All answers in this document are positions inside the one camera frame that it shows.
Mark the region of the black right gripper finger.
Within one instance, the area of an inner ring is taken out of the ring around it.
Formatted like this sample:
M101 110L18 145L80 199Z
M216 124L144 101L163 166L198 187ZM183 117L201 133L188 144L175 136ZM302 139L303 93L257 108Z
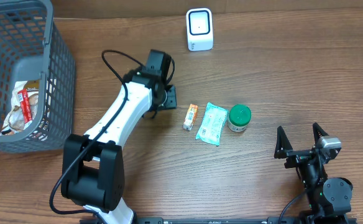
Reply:
M317 143L321 137L328 136L328 133L325 132L318 123L313 123L313 135L315 143Z
M288 157L288 153L292 152L293 148L290 144L290 141L285 134L284 129L279 126L277 128L277 143L275 146L274 158L275 159L284 159Z

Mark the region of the small orange box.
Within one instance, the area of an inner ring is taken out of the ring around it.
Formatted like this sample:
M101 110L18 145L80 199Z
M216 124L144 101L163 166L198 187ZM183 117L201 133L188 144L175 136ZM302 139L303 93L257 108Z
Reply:
M187 131L191 131L191 129L195 123L197 114L198 114L198 106L191 104L188 108L188 111L185 116L185 120L183 122L183 129L185 129Z

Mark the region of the teal wet wipes pack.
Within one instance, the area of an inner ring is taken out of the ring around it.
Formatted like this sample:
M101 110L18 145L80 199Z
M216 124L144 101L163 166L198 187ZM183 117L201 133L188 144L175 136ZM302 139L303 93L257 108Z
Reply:
M220 145L220 137L227 120L228 110L207 103L201 126L195 139L200 139L205 143L215 146Z

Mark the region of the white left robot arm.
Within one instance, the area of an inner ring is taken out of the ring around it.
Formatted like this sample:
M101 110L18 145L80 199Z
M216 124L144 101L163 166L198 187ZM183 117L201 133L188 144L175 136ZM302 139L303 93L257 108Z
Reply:
M50 194L53 212L57 190L81 208L74 213L90 213L80 223L136 223L136 213L122 195L125 185L122 149L138 121L147 113L176 108L175 72L172 57L151 50L146 64L120 77L120 92L104 116L84 135L69 135L63 148L62 175Z

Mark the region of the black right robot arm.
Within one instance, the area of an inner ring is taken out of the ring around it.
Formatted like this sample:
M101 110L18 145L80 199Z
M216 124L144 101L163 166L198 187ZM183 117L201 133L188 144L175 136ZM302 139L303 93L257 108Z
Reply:
M329 135L318 123L313 123L315 143L310 149L295 151L284 129L277 128L274 158L285 159L286 169L295 169L304 191L293 198L277 218L277 223L356 223L349 219L353 184L346 178L329 178L324 165L336 158L342 149L339 138ZM309 210L297 217L286 218L287 210L306 196Z

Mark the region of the snack bag with red label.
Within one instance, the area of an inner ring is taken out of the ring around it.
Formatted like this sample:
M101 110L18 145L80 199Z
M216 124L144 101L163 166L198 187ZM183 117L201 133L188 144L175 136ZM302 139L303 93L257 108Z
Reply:
M1 136L13 135L28 128L37 115L39 81L19 81L14 85L11 110L3 122Z

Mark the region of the green lid jar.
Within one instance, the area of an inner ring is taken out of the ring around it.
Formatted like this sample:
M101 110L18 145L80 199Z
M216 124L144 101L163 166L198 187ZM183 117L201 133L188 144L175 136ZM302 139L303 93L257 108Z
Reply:
M250 108L246 105L234 105L227 117L227 126L231 131L242 132L246 129L252 117Z

